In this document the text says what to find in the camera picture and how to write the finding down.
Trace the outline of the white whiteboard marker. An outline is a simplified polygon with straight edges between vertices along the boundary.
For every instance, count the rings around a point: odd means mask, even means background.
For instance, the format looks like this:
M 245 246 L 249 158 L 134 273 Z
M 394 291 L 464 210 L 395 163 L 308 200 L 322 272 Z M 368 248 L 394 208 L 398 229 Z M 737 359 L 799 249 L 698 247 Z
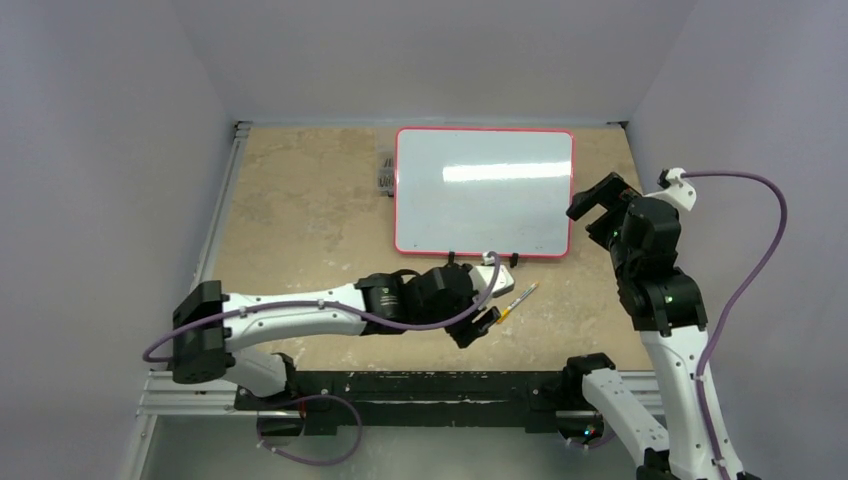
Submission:
M 513 313 L 533 292 L 535 292 L 538 289 L 539 285 L 540 285 L 539 282 L 532 283 L 524 292 L 522 292 L 516 299 L 514 299 L 506 308 L 508 308 L 508 307 L 512 308 L 512 313 Z

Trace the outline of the red framed whiteboard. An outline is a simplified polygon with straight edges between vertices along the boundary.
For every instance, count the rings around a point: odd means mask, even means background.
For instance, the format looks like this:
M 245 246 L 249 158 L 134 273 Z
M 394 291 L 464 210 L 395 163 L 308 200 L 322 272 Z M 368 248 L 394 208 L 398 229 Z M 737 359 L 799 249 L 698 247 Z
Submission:
M 575 145 L 574 135 L 562 128 L 400 129 L 394 167 L 396 250 L 567 255 Z

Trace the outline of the yellow marker cap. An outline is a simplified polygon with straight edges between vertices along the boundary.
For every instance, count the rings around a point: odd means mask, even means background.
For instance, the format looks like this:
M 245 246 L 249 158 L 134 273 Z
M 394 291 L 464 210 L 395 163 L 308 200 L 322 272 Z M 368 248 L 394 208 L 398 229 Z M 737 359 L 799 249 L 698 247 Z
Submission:
M 498 323 L 503 323 L 512 313 L 512 308 L 506 308 L 498 319 Z

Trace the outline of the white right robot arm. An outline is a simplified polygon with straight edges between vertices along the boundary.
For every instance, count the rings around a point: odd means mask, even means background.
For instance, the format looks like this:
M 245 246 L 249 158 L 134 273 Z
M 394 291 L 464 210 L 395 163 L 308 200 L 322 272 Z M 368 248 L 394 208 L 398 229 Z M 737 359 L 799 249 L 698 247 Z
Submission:
M 627 389 L 602 353 L 571 357 L 561 392 L 576 407 L 590 405 L 635 464 L 638 479 L 750 479 L 723 420 L 711 374 L 711 337 L 696 281 L 676 265 L 680 213 L 694 206 L 694 187 L 681 169 L 662 189 L 643 195 L 616 173 L 576 193 L 572 220 L 600 206 L 586 230 L 611 258 L 619 301 L 653 366 L 665 420 Z

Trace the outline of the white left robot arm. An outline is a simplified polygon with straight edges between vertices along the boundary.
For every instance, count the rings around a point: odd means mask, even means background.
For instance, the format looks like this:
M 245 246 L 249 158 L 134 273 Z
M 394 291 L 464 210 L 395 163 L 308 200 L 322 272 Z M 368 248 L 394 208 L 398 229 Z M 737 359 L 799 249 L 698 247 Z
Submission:
M 460 348 L 501 317 L 490 301 L 515 281 L 503 265 L 449 263 L 424 273 L 375 273 L 307 293 L 226 293 L 218 281 L 197 286 L 173 315 L 172 379 L 193 385 L 225 380 L 284 409 L 297 399 L 293 359 L 259 345 L 320 335 L 398 335 L 444 330 Z

